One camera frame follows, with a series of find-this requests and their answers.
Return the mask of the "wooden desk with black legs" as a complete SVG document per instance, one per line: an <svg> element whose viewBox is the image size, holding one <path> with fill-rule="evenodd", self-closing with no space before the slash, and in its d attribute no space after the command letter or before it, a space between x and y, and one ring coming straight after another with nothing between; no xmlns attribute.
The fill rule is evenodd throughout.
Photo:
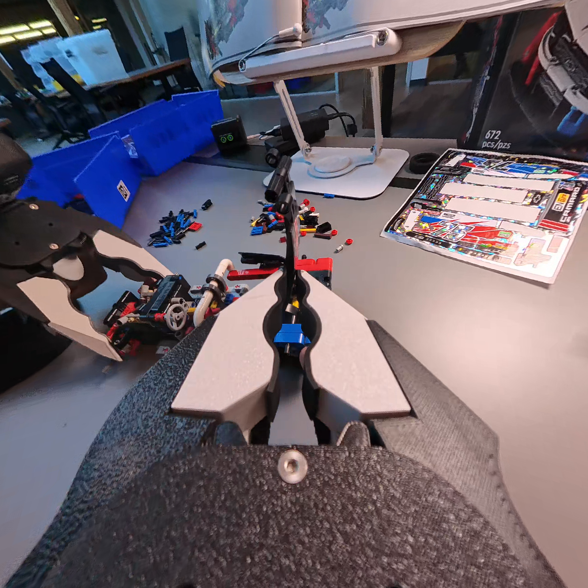
<svg viewBox="0 0 588 588"><path fill-rule="evenodd" d="M54 59L43 63L42 66L60 85L61 89L49 91L46 98L71 98L83 110L88 123L98 126L108 121L104 104L113 102L114 110L121 114L121 106L117 97L121 93L130 92L132 98L139 100L138 87L145 81L159 81L164 89L164 98L171 99L172 85L168 78L175 77L179 72L188 73L192 70L190 58L183 58L159 66L134 70L125 77L119 77L105 82L78 83Z"/></svg>

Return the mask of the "pile of mixed lego pieces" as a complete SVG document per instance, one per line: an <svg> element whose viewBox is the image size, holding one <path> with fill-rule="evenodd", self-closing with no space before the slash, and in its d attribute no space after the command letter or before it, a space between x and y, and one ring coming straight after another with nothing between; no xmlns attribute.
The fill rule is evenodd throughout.
<svg viewBox="0 0 588 588"><path fill-rule="evenodd" d="M251 236L262 236L270 233L286 233L285 215L277 211L275 203L259 200L260 212L251 217L249 233ZM312 236L319 239L331 239L339 231L327 220L320 217L319 211L304 199L297 212L292 213L292 224L299 230L299 235Z"/></svg>

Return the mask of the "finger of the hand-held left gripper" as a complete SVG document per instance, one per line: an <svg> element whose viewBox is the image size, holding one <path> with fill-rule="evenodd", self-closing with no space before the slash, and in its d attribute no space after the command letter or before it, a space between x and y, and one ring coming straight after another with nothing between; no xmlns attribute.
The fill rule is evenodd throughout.
<svg viewBox="0 0 588 588"><path fill-rule="evenodd" d="M32 277L18 283L18 288L48 319L49 327L99 355L122 361L107 336L96 331L90 318L71 303L66 284L57 279Z"/></svg>
<svg viewBox="0 0 588 588"><path fill-rule="evenodd" d="M174 274L143 247L105 231L92 237L102 266L140 283L152 283Z"/></svg>

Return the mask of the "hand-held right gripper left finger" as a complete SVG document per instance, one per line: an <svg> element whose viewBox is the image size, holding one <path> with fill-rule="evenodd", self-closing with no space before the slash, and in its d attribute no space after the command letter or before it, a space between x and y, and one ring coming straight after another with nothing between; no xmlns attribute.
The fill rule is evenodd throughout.
<svg viewBox="0 0 588 588"><path fill-rule="evenodd" d="M171 403L171 412L232 422L249 443L269 443L277 412L280 355L275 336L286 305L286 276L277 270L221 311Z"/></svg>

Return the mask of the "black power bank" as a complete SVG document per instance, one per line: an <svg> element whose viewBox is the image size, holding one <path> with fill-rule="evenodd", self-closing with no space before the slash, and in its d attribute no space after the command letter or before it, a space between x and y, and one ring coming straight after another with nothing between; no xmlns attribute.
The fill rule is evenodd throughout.
<svg viewBox="0 0 588 588"><path fill-rule="evenodd" d="M224 157L237 155L249 149L245 127L240 115L213 122L210 131L219 153Z"/></svg>

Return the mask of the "black lego beam assembly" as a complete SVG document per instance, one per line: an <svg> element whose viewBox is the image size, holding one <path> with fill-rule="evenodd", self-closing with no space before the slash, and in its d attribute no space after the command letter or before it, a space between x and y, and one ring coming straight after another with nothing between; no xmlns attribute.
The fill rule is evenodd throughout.
<svg viewBox="0 0 588 588"><path fill-rule="evenodd" d="M304 362L305 352L310 345L302 325L302 290L296 268L299 257L299 230L292 224L292 213L298 211L295 185L290 178L292 160L282 157L265 189L265 200L275 203L277 211L285 215L286 253L282 273L275 283L276 307L269 314L270 340L277 346L283 357L297 358Z"/></svg>

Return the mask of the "partly built lego car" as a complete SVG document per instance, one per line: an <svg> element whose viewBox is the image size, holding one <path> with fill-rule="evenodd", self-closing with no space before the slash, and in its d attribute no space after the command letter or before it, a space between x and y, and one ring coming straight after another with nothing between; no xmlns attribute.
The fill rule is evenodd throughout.
<svg viewBox="0 0 588 588"><path fill-rule="evenodd" d="M270 276L281 268L284 258L240 252L240 261L254 268L236 270L230 266L221 275L222 282L214 274L206 283L191 286L182 275L171 275L144 283L137 293L126 290L104 318L108 342L123 359L143 344L180 341L196 328L196 311L205 295L212 294L203 311L207 319L242 298L249 290L244 282Z"/></svg>

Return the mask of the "blue plastic bin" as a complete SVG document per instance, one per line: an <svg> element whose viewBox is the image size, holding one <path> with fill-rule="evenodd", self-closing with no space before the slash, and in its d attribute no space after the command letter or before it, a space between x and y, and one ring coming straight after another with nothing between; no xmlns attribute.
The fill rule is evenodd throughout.
<svg viewBox="0 0 588 588"><path fill-rule="evenodd" d="M124 137L130 135L131 129L136 126L154 121L163 115L171 113L172 110L174 110L172 102L160 99L147 106L89 129L88 133L91 138L98 138L111 134L118 134L119 136Z"/></svg>
<svg viewBox="0 0 588 588"><path fill-rule="evenodd" d="M224 117L217 90L176 94L133 112L129 136L143 176L158 176L214 142Z"/></svg>

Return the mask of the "white lamp base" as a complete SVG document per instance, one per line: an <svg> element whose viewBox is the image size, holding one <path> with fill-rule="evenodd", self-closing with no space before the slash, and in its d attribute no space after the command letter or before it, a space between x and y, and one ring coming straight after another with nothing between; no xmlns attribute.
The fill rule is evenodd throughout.
<svg viewBox="0 0 588 588"><path fill-rule="evenodd" d="M388 26L346 35L317 45L260 54L269 40L239 61L239 72L248 81L261 78L273 82L299 147L290 166L290 178L302 192L326 193L355 199L368 199L385 189L406 162L408 153L383 148L379 67L428 57L448 43L463 22L419 26L396 32ZM327 148L311 146L305 139L285 81L298 74L328 74L368 69L374 143L368 148Z"/></svg>

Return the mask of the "black lego set box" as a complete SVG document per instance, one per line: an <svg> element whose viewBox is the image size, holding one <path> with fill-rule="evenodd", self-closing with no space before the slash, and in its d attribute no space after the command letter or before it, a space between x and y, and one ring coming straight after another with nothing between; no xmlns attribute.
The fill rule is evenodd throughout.
<svg viewBox="0 0 588 588"><path fill-rule="evenodd" d="M587 162L587 1L491 23L459 145Z"/></svg>

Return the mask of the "small black rubber tyre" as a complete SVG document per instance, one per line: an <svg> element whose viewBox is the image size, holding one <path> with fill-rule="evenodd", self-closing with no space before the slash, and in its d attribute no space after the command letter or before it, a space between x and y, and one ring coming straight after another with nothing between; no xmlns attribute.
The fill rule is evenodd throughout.
<svg viewBox="0 0 588 588"><path fill-rule="evenodd" d="M408 170L413 175L425 175L434 166L440 155L435 152L421 152L412 156Z"/></svg>

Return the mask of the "holographic sticker sheet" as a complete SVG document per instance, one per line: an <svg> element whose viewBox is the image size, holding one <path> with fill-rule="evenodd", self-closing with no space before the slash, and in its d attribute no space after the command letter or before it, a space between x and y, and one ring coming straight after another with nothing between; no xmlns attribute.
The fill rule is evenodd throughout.
<svg viewBox="0 0 588 588"><path fill-rule="evenodd" d="M552 285L587 213L587 162L447 149L382 238Z"/></svg>

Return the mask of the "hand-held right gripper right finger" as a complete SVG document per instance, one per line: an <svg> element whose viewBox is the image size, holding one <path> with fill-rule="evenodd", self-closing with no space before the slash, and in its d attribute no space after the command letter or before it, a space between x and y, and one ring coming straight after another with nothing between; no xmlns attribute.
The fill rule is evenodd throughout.
<svg viewBox="0 0 588 588"><path fill-rule="evenodd" d="M366 317L319 280L298 271L304 358L303 399L319 445L351 422L410 415L410 403Z"/></svg>

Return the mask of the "small black cylindrical device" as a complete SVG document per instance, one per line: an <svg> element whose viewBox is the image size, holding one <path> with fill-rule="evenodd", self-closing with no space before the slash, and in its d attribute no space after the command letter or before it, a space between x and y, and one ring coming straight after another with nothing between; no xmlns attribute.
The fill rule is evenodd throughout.
<svg viewBox="0 0 588 588"><path fill-rule="evenodd" d="M282 136L270 137L265 139L264 146L266 148L265 161L273 169L275 169L282 157L291 157L299 151L298 143L292 139L284 139Z"/></svg>

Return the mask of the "white plastic storage box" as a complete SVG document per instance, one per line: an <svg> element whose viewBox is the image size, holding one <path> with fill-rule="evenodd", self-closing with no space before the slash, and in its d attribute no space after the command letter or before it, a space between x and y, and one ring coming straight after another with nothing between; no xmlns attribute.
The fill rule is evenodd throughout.
<svg viewBox="0 0 588 588"><path fill-rule="evenodd" d="M63 38L56 46L85 85L98 86L129 77L107 29Z"/></svg>

